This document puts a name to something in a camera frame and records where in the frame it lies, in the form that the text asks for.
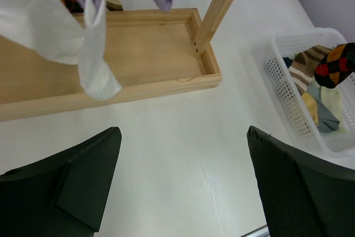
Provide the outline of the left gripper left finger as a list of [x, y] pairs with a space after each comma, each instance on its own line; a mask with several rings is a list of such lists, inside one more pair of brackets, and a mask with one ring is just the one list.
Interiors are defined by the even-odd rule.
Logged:
[[1, 236], [94, 236], [121, 146], [111, 127], [1, 175]]

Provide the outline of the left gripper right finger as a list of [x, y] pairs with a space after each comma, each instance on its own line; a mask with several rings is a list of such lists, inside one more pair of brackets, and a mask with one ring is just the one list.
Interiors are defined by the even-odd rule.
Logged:
[[270, 236], [354, 236], [354, 170], [254, 126], [247, 143]]

